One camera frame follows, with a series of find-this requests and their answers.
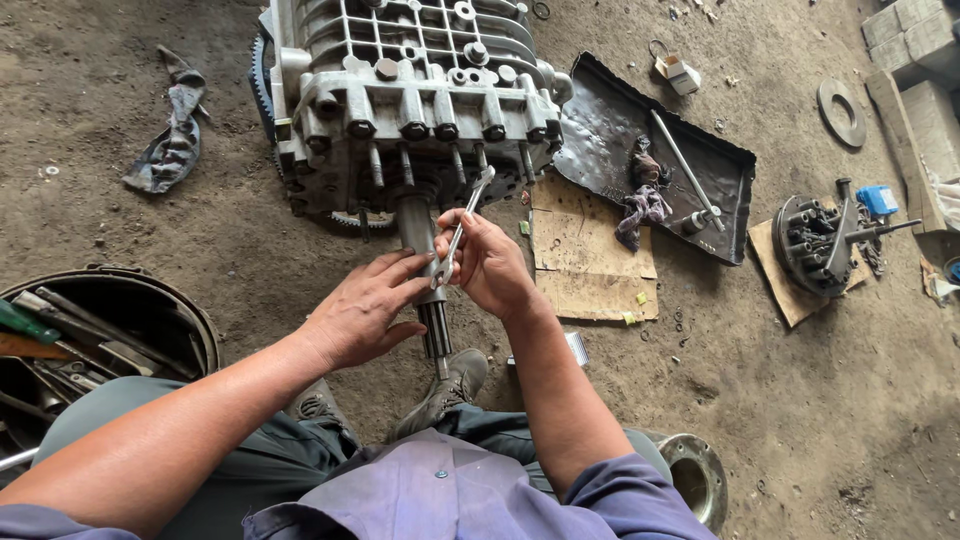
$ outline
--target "blue box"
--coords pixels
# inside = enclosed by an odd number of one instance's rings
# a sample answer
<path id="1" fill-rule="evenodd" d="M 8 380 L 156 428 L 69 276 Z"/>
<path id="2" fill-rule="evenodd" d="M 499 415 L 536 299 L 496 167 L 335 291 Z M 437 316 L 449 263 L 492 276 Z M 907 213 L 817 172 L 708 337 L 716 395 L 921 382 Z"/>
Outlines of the blue box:
<path id="1" fill-rule="evenodd" d="M 861 187 L 856 190 L 856 200 L 867 207 L 870 215 L 890 215 L 900 209 L 889 185 Z"/>

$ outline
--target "hand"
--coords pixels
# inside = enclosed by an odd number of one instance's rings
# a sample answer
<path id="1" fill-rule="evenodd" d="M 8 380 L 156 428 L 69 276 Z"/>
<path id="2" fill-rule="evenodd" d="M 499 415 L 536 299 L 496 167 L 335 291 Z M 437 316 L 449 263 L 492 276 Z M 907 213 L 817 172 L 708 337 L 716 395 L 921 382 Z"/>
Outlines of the hand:
<path id="1" fill-rule="evenodd" d="M 444 231 L 434 240 L 438 257 L 446 257 L 457 223 L 464 233 L 457 246 L 451 285 L 460 288 L 485 311 L 507 321 L 525 311 L 540 293 L 527 272 L 523 252 L 502 229 L 466 209 L 452 209 L 437 220 Z"/>
<path id="2" fill-rule="evenodd" d="M 329 362 L 330 371 L 358 366 L 408 337 L 424 335 L 426 326 L 417 322 L 390 325 L 430 286 L 430 278 L 404 280 L 435 257 L 432 252 L 414 255 L 408 248 L 354 268 L 295 334 Z"/>

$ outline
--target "work boot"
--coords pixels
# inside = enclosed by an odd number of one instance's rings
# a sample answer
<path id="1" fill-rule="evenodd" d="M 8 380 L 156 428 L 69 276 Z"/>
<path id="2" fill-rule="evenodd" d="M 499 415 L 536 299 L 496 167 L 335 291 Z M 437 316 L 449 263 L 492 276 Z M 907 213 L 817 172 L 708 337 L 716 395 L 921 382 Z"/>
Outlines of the work boot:
<path id="1" fill-rule="evenodd" d="M 309 388 L 300 392 L 297 398 L 283 409 L 283 412 L 296 421 L 309 420 L 321 428 L 337 427 L 354 446 L 360 448 L 360 439 L 344 413 L 333 400 L 326 380 L 320 379 Z"/>
<path id="2" fill-rule="evenodd" d="M 466 349 L 450 359 L 448 369 L 450 378 L 433 379 L 423 401 L 396 423 L 389 442 L 436 426 L 456 405 L 473 404 L 487 377 L 487 357 L 476 349 Z"/>

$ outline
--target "tool bucket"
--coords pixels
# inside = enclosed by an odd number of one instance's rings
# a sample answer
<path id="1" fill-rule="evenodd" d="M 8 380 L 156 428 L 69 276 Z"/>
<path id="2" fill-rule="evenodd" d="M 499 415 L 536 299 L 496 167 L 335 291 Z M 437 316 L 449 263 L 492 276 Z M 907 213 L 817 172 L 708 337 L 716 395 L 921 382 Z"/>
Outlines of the tool bucket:
<path id="1" fill-rule="evenodd" d="M 41 286 L 136 335 L 197 374 L 187 378 L 163 367 L 155 377 L 190 381 L 224 367 L 218 334 L 206 312 L 175 287 L 151 277 L 142 268 L 90 264 L 82 270 L 58 272 L 21 283 L 0 292 L 0 298 L 11 302 L 21 292 L 33 292 Z M 37 394 L 34 386 L 36 381 L 30 371 L 16 357 L 0 357 L 0 391 L 42 408 L 43 390 Z M 0 407 L 0 426 L 0 455 L 36 446 L 47 427 L 44 422 L 24 417 L 7 407 Z M 0 475 L 0 487 L 5 484 L 2 477 Z"/>

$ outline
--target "screwdriver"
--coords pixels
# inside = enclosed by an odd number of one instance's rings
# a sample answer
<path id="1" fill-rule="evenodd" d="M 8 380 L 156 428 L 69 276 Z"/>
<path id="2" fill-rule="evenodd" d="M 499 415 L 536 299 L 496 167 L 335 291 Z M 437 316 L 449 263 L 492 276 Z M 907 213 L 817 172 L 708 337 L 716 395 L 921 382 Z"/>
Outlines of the screwdriver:
<path id="1" fill-rule="evenodd" d="M 44 345 L 50 345 L 53 343 L 61 349 L 64 349 L 67 353 L 76 356 L 84 362 L 105 370 L 109 375 L 118 377 L 117 374 L 107 369 L 106 366 L 97 360 L 85 355 L 84 353 L 81 353 L 74 347 L 61 341 L 60 338 L 62 335 L 60 334 L 60 331 L 44 326 L 42 323 L 37 321 L 33 315 L 23 312 L 21 309 L 2 298 L 0 298 L 0 324 L 10 327 L 16 331 L 26 333 Z"/>

